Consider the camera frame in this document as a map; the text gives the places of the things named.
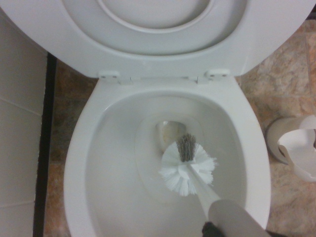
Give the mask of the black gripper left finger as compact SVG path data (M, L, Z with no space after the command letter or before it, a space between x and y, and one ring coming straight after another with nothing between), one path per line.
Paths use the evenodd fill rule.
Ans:
M212 222L205 222L202 227L202 237L223 237L223 233Z

